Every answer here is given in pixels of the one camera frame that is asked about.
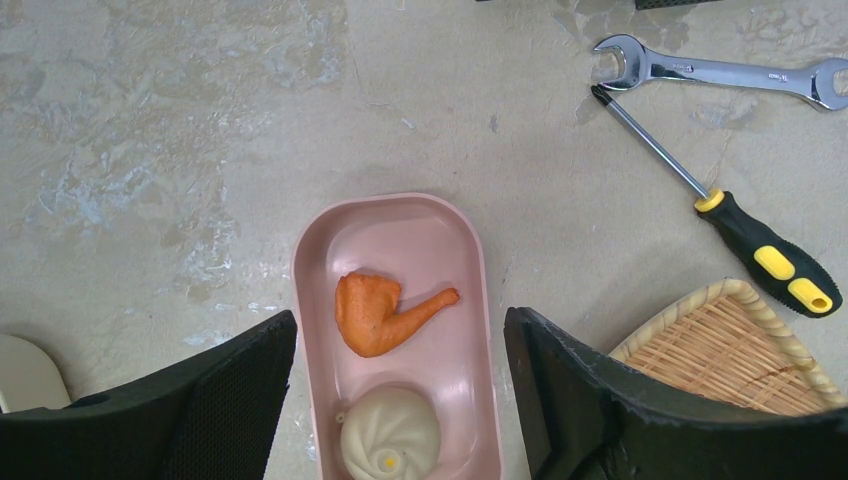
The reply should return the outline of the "orange fried chicken piece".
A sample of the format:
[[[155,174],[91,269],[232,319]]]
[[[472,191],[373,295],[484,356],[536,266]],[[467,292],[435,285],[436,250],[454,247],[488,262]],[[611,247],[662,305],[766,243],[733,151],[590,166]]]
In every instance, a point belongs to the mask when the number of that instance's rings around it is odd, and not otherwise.
[[[402,286],[379,276],[351,272],[335,291],[335,320],[345,344],[363,358],[384,355],[409,340],[432,317],[457,304],[455,288],[444,289],[422,303],[398,312]]]

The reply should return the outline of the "beige steamed bun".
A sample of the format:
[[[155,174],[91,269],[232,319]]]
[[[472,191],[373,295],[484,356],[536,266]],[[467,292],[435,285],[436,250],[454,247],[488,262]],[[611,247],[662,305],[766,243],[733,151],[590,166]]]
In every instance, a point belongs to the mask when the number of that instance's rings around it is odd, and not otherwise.
[[[415,390],[376,387],[336,421],[342,461],[354,479],[424,479],[438,463],[441,424]]]

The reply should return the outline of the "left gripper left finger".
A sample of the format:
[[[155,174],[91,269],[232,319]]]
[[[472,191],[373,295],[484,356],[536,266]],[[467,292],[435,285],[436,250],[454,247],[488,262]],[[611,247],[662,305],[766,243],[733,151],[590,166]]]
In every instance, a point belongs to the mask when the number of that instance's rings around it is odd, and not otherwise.
[[[4,479],[261,479],[296,350],[283,310],[62,409],[1,417]]]

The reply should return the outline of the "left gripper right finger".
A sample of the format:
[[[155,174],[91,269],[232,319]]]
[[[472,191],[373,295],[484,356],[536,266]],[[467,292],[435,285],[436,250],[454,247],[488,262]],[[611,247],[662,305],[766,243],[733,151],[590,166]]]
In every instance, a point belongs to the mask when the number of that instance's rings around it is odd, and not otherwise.
[[[535,479],[843,479],[845,409],[790,417],[697,396],[600,353],[528,307],[504,339]]]

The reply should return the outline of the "pink lunch box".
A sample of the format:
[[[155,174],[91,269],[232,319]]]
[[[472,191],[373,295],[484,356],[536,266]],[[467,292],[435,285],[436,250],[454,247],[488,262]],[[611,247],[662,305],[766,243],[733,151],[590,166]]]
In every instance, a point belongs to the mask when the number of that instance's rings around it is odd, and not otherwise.
[[[442,433],[433,478],[502,477],[483,252],[459,210],[422,193],[337,203],[302,232],[291,269],[319,478],[348,477],[338,416],[384,385],[418,391],[433,406]],[[335,322],[336,286],[352,271],[399,282],[401,310],[449,287],[460,299],[397,349],[363,358]]]

